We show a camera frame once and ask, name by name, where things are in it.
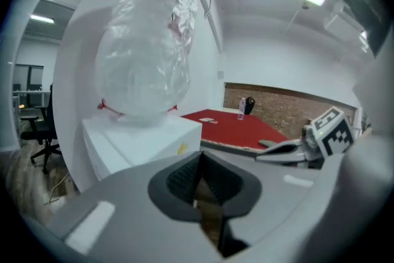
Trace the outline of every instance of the plastic bag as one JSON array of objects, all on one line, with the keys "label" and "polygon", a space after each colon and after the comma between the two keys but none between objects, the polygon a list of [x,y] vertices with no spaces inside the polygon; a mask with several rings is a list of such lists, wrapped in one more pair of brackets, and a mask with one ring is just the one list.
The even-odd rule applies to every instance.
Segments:
[{"label": "plastic bag", "polygon": [[95,82],[118,113],[152,116],[174,108],[190,85],[197,0],[119,0],[95,60]]}]

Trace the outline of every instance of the black chair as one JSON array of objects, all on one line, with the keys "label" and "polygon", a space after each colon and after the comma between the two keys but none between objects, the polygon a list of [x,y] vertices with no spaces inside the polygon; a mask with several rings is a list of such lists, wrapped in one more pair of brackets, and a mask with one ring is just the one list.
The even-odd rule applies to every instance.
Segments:
[{"label": "black chair", "polygon": [[52,110],[52,86],[50,87],[50,97],[48,107],[36,107],[41,110],[42,117],[44,121],[37,121],[38,115],[23,116],[21,121],[29,121],[30,128],[27,131],[22,132],[21,138],[24,140],[37,140],[40,145],[45,142],[45,148],[37,152],[35,155],[30,157],[31,163],[35,164],[34,159],[45,155],[44,166],[42,168],[42,173],[48,174],[46,169],[49,155],[56,153],[61,155],[61,151],[57,150],[59,145],[51,145],[52,140],[57,139],[54,121],[54,112]]}]

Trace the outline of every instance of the red tabletop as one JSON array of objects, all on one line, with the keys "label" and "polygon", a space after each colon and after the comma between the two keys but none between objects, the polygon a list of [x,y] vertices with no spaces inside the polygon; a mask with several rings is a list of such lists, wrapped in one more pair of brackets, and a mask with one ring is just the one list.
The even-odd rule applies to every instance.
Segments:
[{"label": "red tabletop", "polygon": [[[288,140],[276,129],[253,115],[245,115],[243,120],[238,120],[238,114],[204,110],[183,117],[202,123],[201,138],[211,142],[261,150],[264,147],[259,145],[259,140],[274,142]],[[201,122],[200,118],[213,118],[218,124]]]}]

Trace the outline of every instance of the white box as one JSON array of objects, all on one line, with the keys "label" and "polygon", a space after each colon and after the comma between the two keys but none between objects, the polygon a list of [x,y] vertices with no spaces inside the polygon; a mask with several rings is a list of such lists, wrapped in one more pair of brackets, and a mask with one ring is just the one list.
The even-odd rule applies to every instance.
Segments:
[{"label": "white box", "polygon": [[142,127],[117,122],[101,113],[84,119],[82,125],[99,180],[123,169],[200,148],[202,124],[178,116],[167,115],[157,124]]}]

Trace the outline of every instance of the desk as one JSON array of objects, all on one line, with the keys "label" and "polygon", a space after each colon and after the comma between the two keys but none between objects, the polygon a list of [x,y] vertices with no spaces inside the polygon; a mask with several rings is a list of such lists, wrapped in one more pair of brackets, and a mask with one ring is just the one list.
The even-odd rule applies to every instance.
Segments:
[{"label": "desk", "polygon": [[210,108],[210,110],[227,112],[227,113],[242,114],[242,112],[239,111],[237,108]]},{"label": "desk", "polygon": [[[184,118],[203,124],[202,140],[224,146],[263,150],[264,147],[259,145],[259,140],[274,142],[288,140],[276,129],[253,115],[245,115],[243,120],[238,120],[236,113],[204,110],[185,115]],[[201,122],[200,118],[213,118],[218,124]]]},{"label": "desk", "polygon": [[41,94],[41,106],[45,107],[45,101],[44,101],[44,96],[46,94],[50,94],[50,91],[41,91],[41,90],[29,90],[29,91],[12,91],[14,94]]},{"label": "desk", "polygon": [[98,180],[182,152],[197,152],[201,128],[200,123],[172,115],[150,126],[132,124],[127,118],[116,122],[105,112],[82,120],[88,157]]},{"label": "desk", "polygon": [[12,103],[13,103],[13,106],[15,106],[16,105],[16,107],[17,107],[17,110],[18,110],[18,114],[20,114],[20,96],[19,95],[13,95],[12,96]]}]

